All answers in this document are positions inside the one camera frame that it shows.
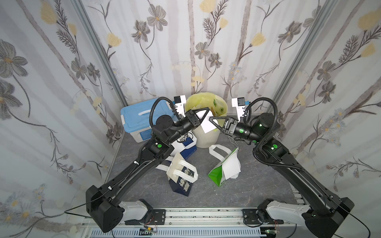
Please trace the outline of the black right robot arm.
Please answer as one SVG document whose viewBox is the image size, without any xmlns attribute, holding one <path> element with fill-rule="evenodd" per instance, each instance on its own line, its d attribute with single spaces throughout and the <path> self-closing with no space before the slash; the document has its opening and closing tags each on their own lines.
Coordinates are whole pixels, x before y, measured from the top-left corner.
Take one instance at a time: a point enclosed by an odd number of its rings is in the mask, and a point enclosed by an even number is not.
<svg viewBox="0 0 381 238">
<path fill-rule="evenodd" d="M 260 223 L 283 220 L 305 226 L 318 238 L 335 235 L 350 215 L 354 203 L 324 187 L 275 139 L 280 124 L 277 105 L 272 99 L 260 97 L 254 100 L 239 120 L 211 117 L 209 121 L 225 135 L 254 144 L 254 158 L 280 173 L 307 201 L 306 205 L 292 205 L 266 199 L 257 207 Z"/>
</svg>

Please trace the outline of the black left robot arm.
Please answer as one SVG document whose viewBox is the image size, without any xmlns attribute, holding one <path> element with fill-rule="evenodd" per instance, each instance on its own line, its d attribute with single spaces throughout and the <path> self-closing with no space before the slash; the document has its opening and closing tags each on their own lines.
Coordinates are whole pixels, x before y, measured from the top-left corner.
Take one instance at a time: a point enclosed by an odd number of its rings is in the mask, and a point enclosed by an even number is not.
<svg viewBox="0 0 381 238">
<path fill-rule="evenodd" d="M 153 121 L 160 101 L 169 103 L 177 122 L 169 115 Z M 93 185 L 85 193 L 86 211 L 103 233 L 113 230 L 121 222 L 125 211 L 120 206 L 121 199 L 134 183 L 168 158 L 174 150 L 173 142 L 199 127 L 209 112 L 208 107 L 188 110 L 181 117 L 170 99 L 159 97 L 153 103 L 149 114 L 152 137 L 139 149 L 138 157 L 112 180 L 100 187 Z"/>
</svg>

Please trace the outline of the white paper receipt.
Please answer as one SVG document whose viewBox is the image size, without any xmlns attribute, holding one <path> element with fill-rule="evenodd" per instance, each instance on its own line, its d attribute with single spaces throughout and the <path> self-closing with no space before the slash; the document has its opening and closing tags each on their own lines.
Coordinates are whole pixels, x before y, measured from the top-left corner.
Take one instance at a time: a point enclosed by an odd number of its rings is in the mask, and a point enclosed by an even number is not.
<svg viewBox="0 0 381 238">
<path fill-rule="evenodd" d="M 204 131 L 204 133 L 209 133 L 210 131 L 216 130 L 217 126 L 215 126 L 213 123 L 211 123 L 209 121 L 209 119 L 211 117 L 213 117 L 213 113 L 211 111 L 209 111 L 208 113 L 201 111 L 201 112 L 197 113 L 197 115 L 200 116 L 201 113 L 204 113 L 203 116 L 205 116 L 204 119 L 202 120 L 201 125 L 200 125 L 202 130 Z"/>
</svg>

